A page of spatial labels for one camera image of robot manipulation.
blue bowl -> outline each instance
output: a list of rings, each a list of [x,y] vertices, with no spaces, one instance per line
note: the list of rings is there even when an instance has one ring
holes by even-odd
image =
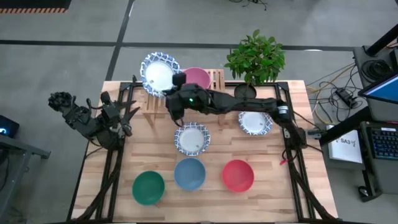
[[[206,170],[195,158],[181,160],[174,169],[174,181],[184,190],[197,190],[205,182]]]

wooden tabletop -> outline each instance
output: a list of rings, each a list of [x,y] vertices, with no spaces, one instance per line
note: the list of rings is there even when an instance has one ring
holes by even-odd
[[[294,110],[312,119],[310,104],[303,81],[289,83]],[[118,97],[120,82],[105,82],[102,91],[108,91],[112,99]],[[226,91],[233,93],[233,88]],[[140,106],[146,92],[136,88],[133,93]],[[257,88],[258,98],[275,97],[271,87]],[[197,156],[206,167],[206,180],[200,190],[184,191],[174,182],[174,167],[185,155],[174,146],[174,131],[178,128],[168,115],[156,117],[155,129],[151,129],[138,112],[131,120],[131,137],[126,139],[123,163],[116,199],[114,222],[291,222],[297,221],[292,187],[287,164],[279,165],[284,150],[282,132],[274,124],[265,136],[249,136],[238,124],[237,112],[229,113],[229,125],[220,130],[215,115],[187,113],[185,122],[197,121],[210,131],[211,142],[206,152]],[[296,116],[297,124],[312,129],[310,124]],[[308,143],[320,147],[318,141]],[[88,153],[97,147],[89,145]],[[322,154],[307,148],[303,150],[310,188],[330,214],[337,217]],[[106,150],[86,159],[72,218],[81,215],[94,199],[101,185]],[[222,183],[223,166],[232,159],[247,161],[254,169],[253,186],[244,193],[230,192]],[[165,194],[153,206],[139,205],[132,197],[134,179],[146,170],[159,172],[165,180]],[[106,198],[103,215],[108,211]],[[300,191],[305,217],[308,217],[305,197]]]

gray floor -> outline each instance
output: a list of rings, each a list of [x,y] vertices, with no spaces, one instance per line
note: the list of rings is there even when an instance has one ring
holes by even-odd
[[[260,29],[286,45],[360,46],[374,42],[398,19],[394,0],[267,2],[268,10],[264,11],[261,5],[242,8],[244,2],[227,0],[137,0],[124,41],[235,44]],[[73,0],[66,14],[0,14],[0,39],[115,41],[126,5],[127,0]],[[183,68],[222,68],[229,52],[123,48],[113,80],[138,75],[141,60],[156,50],[172,54]],[[0,45],[0,114],[21,124],[20,140],[52,151],[47,161],[32,160],[16,198],[16,207],[31,223],[66,219],[87,144],[63,122],[60,113],[47,106],[47,98],[54,91],[69,91],[79,104],[87,97],[98,102],[112,52],[112,47]],[[310,83],[352,62],[350,52],[288,51],[279,79]],[[226,70],[226,74],[231,79],[230,72]],[[343,75],[335,84],[343,86],[347,80]],[[354,82],[360,86],[357,76]],[[324,91],[321,96],[329,94]],[[326,107],[336,122],[335,109]],[[340,118],[346,113],[339,112]],[[396,223],[398,196],[383,195],[361,203],[356,193],[356,186],[363,184],[358,170],[330,167],[328,175],[340,218]]]

white plate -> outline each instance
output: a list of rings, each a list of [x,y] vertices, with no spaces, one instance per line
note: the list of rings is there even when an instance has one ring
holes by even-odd
[[[196,122],[185,123],[175,131],[174,144],[181,153],[197,156],[205,152],[210,144],[209,130]]]
[[[180,73],[180,65],[163,52],[150,53],[141,63],[142,86],[151,95],[164,96],[163,91],[173,87],[173,75]]]
[[[240,112],[239,124],[250,135],[267,134],[272,129],[272,119],[267,113]]]

power adapter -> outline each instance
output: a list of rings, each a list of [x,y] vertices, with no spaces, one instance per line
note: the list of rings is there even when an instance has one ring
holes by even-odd
[[[353,109],[356,105],[358,105],[358,102],[354,99],[354,97],[350,95],[345,89],[338,88],[335,93],[340,97],[341,100],[343,100],[348,108]]]

